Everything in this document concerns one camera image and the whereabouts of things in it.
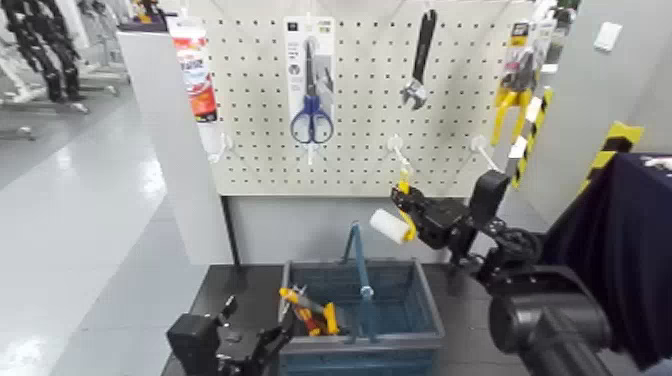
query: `yellow and black striped post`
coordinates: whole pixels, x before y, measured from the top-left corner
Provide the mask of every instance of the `yellow and black striped post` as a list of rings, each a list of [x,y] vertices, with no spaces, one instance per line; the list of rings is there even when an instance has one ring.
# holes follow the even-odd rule
[[[632,147],[642,138],[642,133],[644,133],[644,127],[631,127],[621,122],[615,122],[604,139],[604,146],[597,152],[593,164],[590,165],[590,172],[581,184],[578,194],[581,194],[588,187],[591,180],[609,163],[616,153],[630,152]]]
[[[523,174],[527,169],[527,162],[534,150],[534,145],[537,142],[537,136],[539,135],[539,130],[544,125],[546,120],[546,109],[548,108],[549,103],[553,99],[553,89],[547,87],[544,89],[544,98],[541,100],[541,108],[537,113],[537,118],[534,119],[532,127],[530,128],[530,134],[527,136],[527,145],[525,146],[525,152],[523,157],[518,160],[518,166],[516,166],[516,173],[513,175],[511,180],[511,185],[514,188],[518,189],[520,187],[520,180],[523,178]]]

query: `basket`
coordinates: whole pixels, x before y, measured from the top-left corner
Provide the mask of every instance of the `basket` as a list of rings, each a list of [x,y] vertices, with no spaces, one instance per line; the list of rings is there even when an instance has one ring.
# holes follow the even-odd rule
[[[353,240],[356,261],[347,260]],[[295,336],[280,352],[282,375],[431,374],[444,329],[416,260],[365,261],[355,224],[343,260],[288,262],[282,287],[293,284],[308,286],[311,300],[345,310],[351,334]]]

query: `basket handle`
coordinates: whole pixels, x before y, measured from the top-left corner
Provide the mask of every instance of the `basket handle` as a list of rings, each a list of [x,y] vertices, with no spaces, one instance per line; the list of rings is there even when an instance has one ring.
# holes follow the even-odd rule
[[[357,271],[359,272],[359,283],[362,286],[359,290],[360,295],[362,296],[362,301],[360,303],[360,314],[364,316],[364,319],[368,322],[369,328],[369,342],[374,343],[378,342],[376,338],[376,328],[375,328],[375,307],[373,305],[373,288],[369,283],[369,274],[366,270],[366,260],[364,259],[364,250],[362,247],[362,236],[359,229],[359,223],[357,221],[353,222],[350,225],[350,233],[348,234],[348,242],[345,245],[345,253],[341,259],[341,264],[348,262],[350,258],[350,250],[352,249],[352,243],[355,244],[355,258],[357,263]],[[356,339],[355,331],[353,330],[353,335],[350,338],[349,342],[354,343]]]

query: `blue scissors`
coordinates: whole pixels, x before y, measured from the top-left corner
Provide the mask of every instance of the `blue scissors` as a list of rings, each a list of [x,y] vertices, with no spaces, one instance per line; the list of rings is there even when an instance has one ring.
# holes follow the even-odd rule
[[[323,144],[334,135],[334,123],[320,106],[313,75],[313,51],[310,41],[306,41],[306,95],[303,97],[303,109],[290,124],[292,137],[296,141],[302,144]]]

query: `white pegboard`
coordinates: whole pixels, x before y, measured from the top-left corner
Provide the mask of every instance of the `white pegboard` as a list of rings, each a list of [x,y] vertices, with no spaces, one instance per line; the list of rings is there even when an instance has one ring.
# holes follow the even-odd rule
[[[399,161],[387,140],[399,134],[428,196],[468,196],[487,169],[469,144],[492,133],[495,90],[511,25],[529,1],[432,1],[438,22],[425,69],[429,100],[401,105],[412,71],[425,1],[199,0],[190,15],[207,29],[219,129],[234,147],[213,164],[222,195],[388,196]],[[336,21],[336,128],[308,165],[289,134],[283,18]]]

